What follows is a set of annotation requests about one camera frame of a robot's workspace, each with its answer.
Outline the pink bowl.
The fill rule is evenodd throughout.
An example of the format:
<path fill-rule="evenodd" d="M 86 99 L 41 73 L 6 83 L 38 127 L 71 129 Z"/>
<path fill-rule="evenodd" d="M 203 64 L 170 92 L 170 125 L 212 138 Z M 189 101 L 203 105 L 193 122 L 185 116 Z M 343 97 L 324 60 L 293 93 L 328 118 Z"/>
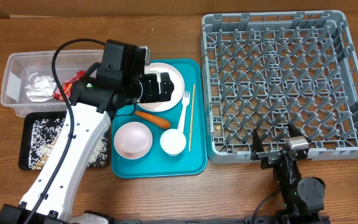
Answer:
<path fill-rule="evenodd" d="M 153 136 L 151 130 L 140 122 L 122 125 L 114 135 L 114 148 L 125 159 L 139 159 L 151 149 Z"/>

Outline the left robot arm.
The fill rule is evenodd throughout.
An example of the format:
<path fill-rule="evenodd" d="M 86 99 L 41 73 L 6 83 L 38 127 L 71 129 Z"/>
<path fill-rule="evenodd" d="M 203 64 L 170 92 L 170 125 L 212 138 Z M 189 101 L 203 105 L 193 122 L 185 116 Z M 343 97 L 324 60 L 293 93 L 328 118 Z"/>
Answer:
<path fill-rule="evenodd" d="M 5 204 L 0 223 L 70 223 L 73 204 L 91 154 L 126 105 L 169 101 L 168 73 L 146 74 L 150 50 L 115 40 L 104 42 L 100 62 L 73 82 L 63 100 L 67 115 L 35 182 L 17 206 Z"/>

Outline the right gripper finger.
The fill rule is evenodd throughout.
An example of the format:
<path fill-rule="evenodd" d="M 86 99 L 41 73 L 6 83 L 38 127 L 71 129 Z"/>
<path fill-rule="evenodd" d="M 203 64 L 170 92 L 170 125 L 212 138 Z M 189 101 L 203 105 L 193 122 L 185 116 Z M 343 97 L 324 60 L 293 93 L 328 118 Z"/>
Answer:
<path fill-rule="evenodd" d="M 264 152 L 264 147 L 262 145 L 262 141 L 260 140 L 259 134 L 258 134 L 258 128 L 254 128 L 252 131 L 252 150 L 251 152 L 253 154 L 256 154 L 257 152 Z"/>
<path fill-rule="evenodd" d="M 288 129 L 288 133 L 289 133 L 289 136 L 291 138 L 295 138 L 295 137 L 300 137 L 300 136 L 304 136 L 304 134 L 298 130 L 294 124 L 292 123 L 288 123 L 287 124 L 287 129 Z"/>

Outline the peanut shells and rice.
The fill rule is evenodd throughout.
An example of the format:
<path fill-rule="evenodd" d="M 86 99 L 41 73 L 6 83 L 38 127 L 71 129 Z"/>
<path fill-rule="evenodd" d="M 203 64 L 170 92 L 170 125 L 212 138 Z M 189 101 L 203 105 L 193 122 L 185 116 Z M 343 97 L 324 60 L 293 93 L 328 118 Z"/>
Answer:
<path fill-rule="evenodd" d="M 24 166 L 29 170 L 39 170 L 45 165 L 52 149 L 62 130 L 64 118 L 36 119 L 30 130 L 27 149 L 27 164 Z M 105 132 L 97 143 L 89 159 L 87 167 L 103 167 L 109 159 L 109 133 Z"/>

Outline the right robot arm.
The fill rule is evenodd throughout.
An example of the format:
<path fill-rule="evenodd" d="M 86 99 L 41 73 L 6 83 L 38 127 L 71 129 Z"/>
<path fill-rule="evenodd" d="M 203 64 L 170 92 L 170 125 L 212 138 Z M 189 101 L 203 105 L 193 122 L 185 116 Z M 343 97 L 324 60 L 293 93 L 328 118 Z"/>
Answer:
<path fill-rule="evenodd" d="M 252 131 L 251 159 L 260 161 L 262 169 L 273 169 L 273 176 L 279 190 L 269 195 L 259 203 L 251 217 L 246 217 L 245 223 L 275 223 L 275 224 L 327 224 L 331 221 L 328 216 L 322 217 L 326 185 L 317 177 L 303 178 L 298 168 L 298 161 L 308 158 L 311 140 L 289 123 L 287 124 L 290 137 L 288 142 L 278 151 L 266 152 L 257 129 Z M 281 194 L 285 208 L 278 210 L 273 216 L 258 216 L 261 206 L 270 198 Z"/>

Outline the orange carrot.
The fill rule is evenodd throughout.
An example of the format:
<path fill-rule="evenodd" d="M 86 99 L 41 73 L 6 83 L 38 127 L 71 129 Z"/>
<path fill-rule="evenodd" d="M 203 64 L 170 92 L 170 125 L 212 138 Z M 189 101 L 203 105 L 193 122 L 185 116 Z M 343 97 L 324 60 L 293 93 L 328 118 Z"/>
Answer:
<path fill-rule="evenodd" d="M 143 111 L 136 111 L 135 115 L 153 123 L 162 129 L 170 129 L 170 122 L 164 118 Z"/>

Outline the white napkin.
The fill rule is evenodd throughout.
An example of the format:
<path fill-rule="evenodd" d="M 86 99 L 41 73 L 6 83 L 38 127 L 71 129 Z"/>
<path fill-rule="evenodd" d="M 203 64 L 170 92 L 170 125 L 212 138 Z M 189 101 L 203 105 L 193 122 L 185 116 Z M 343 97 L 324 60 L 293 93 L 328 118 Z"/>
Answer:
<path fill-rule="evenodd" d="M 50 76 L 37 77 L 33 85 L 25 87 L 26 96 L 31 102 L 41 103 L 53 98 L 56 89 L 55 80 Z"/>

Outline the red snack wrapper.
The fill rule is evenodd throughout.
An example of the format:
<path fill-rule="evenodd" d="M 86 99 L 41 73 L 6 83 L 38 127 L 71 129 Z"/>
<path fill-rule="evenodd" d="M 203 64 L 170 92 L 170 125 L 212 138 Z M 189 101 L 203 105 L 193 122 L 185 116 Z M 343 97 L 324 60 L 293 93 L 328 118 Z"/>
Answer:
<path fill-rule="evenodd" d="M 80 70 L 76 73 L 76 75 L 74 77 L 72 77 L 71 79 L 62 83 L 62 88 L 63 88 L 63 91 L 64 91 L 65 95 L 67 96 L 67 98 L 69 98 L 71 95 L 71 88 L 72 88 L 74 82 L 78 81 L 84 74 L 85 74 L 85 71 Z M 55 92 L 53 93 L 53 98 L 58 101 L 64 101 L 59 89 L 55 90 Z"/>

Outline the white cup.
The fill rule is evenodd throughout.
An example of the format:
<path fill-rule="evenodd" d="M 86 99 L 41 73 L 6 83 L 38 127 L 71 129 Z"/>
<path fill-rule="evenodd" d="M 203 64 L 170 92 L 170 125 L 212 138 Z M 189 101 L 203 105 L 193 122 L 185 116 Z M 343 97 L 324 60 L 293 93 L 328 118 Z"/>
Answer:
<path fill-rule="evenodd" d="M 160 146 L 169 156 L 177 156 L 186 146 L 186 137 L 177 129 L 168 129 L 161 135 Z"/>

